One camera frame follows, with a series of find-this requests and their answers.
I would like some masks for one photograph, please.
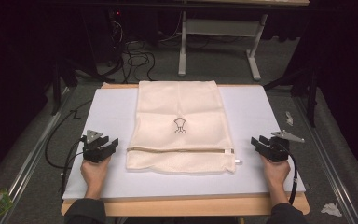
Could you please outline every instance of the hand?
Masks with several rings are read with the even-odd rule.
[[[290,172],[289,162],[272,162],[261,155],[260,157],[264,164],[264,177],[267,180],[272,206],[278,203],[289,203],[283,188],[284,180]]]
[[[100,163],[83,160],[80,171],[87,183],[85,198],[100,199],[110,159],[108,157]]]

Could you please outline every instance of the metal bracket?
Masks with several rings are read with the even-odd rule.
[[[93,141],[97,140],[99,137],[101,137],[103,134],[94,132],[92,130],[87,130],[87,143],[92,143]]]
[[[290,134],[289,132],[282,130],[280,132],[275,132],[275,133],[271,133],[274,136],[280,137],[282,139],[287,139],[290,141],[295,141],[295,142],[300,142],[300,143],[305,143],[304,138],[299,138],[297,136],[294,136],[292,134]]]

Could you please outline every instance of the white laundry bag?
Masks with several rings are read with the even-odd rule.
[[[214,81],[141,81],[127,169],[235,172],[235,154]]]

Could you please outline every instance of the white board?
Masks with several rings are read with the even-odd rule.
[[[166,175],[152,171],[133,172],[125,166],[126,149],[135,126],[137,88],[100,89],[95,92],[83,134],[93,130],[118,138],[117,152],[109,163],[109,170],[101,197],[111,200],[147,200],[167,197],[221,197],[238,194],[269,192],[263,176],[263,164],[251,137],[272,137],[280,130],[261,86],[219,87],[227,113],[228,125],[236,158],[242,161],[236,172],[218,175]],[[77,152],[82,151],[83,144]],[[80,173],[82,156],[76,157],[68,179],[64,200],[83,198],[86,183]],[[290,192],[293,185],[294,165],[284,188]],[[304,184],[298,179],[297,191],[304,192]]]

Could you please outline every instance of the sleeve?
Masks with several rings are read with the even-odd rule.
[[[65,213],[65,224],[102,224],[106,221],[103,201],[79,199]]]
[[[301,211],[289,203],[279,203],[272,207],[271,217],[267,224],[306,224],[307,221]]]

